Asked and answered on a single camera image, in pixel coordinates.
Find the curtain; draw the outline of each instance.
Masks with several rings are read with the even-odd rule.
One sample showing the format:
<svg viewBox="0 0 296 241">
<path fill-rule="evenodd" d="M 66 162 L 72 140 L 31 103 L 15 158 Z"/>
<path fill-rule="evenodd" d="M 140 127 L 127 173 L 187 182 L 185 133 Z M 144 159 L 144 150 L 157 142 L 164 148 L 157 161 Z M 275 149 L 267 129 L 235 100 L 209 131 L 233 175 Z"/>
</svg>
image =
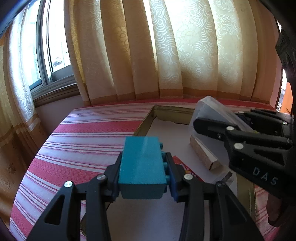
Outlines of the curtain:
<svg viewBox="0 0 296 241">
<path fill-rule="evenodd" d="M 47 138 L 20 66 L 23 15 L 0 39 L 0 217 L 7 226 L 20 182 Z"/>
<path fill-rule="evenodd" d="M 271 16 L 258 0 L 64 1 L 85 105 L 206 95 L 269 103 L 279 76 Z"/>
</svg>

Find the window sill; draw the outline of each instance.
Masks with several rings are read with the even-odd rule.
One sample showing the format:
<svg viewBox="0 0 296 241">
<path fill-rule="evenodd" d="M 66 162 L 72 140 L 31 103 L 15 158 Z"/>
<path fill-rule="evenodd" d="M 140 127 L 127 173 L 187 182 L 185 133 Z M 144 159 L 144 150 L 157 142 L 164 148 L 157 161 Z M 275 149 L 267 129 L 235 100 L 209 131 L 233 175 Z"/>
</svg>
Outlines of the window sill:
<svg viewBox="0 0 296 241">
<path fill-rule="evenodd" d="M 80 94 L 74 75 L 32 90 L 31 93 L 35 107 Z"/>
</svg>

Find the beige curtain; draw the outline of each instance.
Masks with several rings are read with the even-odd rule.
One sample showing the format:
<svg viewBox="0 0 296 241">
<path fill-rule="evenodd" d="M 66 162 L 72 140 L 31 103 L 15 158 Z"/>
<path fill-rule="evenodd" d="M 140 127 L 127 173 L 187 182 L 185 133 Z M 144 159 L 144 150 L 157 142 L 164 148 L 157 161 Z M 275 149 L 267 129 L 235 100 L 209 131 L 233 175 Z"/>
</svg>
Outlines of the beige curtain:
<svg viewBox="0 0 296 241">
<path fill-rule="evenodd" d="M 272 88 L 263 87 L 276 77 L 275 33 L 262 28 L 276 22 L 257 0 L 64 3 L 69 55 L 86 105 L 205 95 L 270 101 Z"/>
<path fill-rule="evenodd" d="M 23 15 L 0 39 L 0 217 L 7 226 L 20 182 L 47 138 L 20 66 Z"/>
</svg>

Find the red and white tablecloth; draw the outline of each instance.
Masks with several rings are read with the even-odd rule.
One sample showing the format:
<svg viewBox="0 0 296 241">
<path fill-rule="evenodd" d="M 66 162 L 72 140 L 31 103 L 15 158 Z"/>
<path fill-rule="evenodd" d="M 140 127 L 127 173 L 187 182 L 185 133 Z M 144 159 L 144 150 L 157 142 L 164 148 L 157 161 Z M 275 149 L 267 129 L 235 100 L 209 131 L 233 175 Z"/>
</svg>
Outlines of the red and white tablecloth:
<svg viewBox="0 0 296 241">
<path fill-rule="evenodd" d="M 27 170 L 17 192 L 10 218 L 10 230 L 25 240 L 33 225 L 67 180 L 89 181 L 116 161 L 125 137 L 132 136 L 154 105 L 195 108 L 197 99 L 157 99 L 91 106 L 73 110 L 50 135 Z M 270 109 L 266 104 L 221 100 L 237 107 Z M 256 188 L 257 226 L 266 240 L 276 228 L 267 222 L 267 192 Z M 81 215 L 85 213 L 82 203 Z M 86 238 L 81 233 L 81 240 Z"/>
</svg>

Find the wooden block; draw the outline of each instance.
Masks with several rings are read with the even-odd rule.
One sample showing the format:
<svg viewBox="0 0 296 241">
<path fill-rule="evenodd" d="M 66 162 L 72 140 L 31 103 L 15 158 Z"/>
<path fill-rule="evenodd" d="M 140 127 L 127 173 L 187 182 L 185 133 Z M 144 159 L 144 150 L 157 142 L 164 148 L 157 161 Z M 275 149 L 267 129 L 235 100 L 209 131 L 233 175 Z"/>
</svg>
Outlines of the wooden block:
<svg viewBox="0 0 296 241">
<path fill-rule="evenodd" d="M 207 169 L 211 170 L 221 165 L 218 159 L 193 136 L 190 137 L 190 145 Z"/>
</svg>

